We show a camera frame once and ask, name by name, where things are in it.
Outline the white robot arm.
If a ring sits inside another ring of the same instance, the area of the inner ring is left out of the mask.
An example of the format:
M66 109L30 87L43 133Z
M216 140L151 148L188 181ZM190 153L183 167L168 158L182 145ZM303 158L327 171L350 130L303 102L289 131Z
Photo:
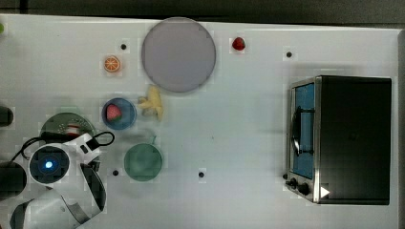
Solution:
M46 192L18 205L11 229L76 229L100 214L106 191L90 163L100 155L96 138L84 134L39 147L29 160L31 179Z

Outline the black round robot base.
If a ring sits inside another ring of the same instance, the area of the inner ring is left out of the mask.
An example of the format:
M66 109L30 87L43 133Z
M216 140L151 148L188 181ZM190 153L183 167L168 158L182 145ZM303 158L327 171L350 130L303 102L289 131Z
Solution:
M0 107L0 127L10 126L13 122L13 118L14 114L10 108L4 106Z

